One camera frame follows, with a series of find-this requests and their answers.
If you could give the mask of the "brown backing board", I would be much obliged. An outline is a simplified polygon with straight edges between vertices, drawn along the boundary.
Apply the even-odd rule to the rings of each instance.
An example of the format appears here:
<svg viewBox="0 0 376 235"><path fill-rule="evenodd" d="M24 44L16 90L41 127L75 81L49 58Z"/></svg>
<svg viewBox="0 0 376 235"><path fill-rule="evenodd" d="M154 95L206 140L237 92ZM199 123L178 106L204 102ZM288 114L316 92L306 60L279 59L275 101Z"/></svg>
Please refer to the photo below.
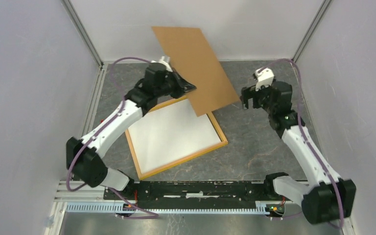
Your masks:
<svg viewBox="0 0 376 235"><path fill-rule="evenodd" d="M152 30L170 57L172 67L196 86L187 98L197 116L239 101L231 81L199 28L154 26Z"/></svg>

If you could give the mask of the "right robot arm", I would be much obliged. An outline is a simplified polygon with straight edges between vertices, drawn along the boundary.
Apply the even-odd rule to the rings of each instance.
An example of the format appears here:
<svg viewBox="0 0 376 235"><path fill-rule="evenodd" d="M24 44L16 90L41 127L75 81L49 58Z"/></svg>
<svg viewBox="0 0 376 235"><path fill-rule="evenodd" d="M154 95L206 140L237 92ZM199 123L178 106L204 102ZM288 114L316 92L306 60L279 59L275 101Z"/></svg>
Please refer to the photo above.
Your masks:
<svg viewBox="0 0 376 235"><path fill-rule="evenodd" d="M301 207L310 224L342 221L352 214L356 185L351 179L344 180L322 156L305 122L292 109L292 92L292 86L281 81L241 89L243 108L249 108L251 99L253 108L268 113L270 126L294 154L308 181L306 186L284 172L269 174L263 194L270 200L290 199Z"/></svg>

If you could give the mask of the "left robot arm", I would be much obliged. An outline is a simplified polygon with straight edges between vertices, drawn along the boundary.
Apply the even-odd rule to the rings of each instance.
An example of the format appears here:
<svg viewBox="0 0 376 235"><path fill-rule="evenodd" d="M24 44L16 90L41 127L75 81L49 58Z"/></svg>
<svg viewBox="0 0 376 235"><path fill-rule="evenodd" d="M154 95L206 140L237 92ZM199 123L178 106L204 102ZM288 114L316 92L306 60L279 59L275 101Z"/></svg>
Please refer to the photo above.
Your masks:
<svg viewBox="0 0 376 235"><path fill-rule="evenodd" d="M169 63L151 62L144 77L124 96L118 108L86 135L67 141L68 177L77 176L92 188L113 188L121 199L131 198L134 194L132 179L120 170L107 167L103 157L131 125L157 105L160 97L181 98L196 88Z"/></svg>

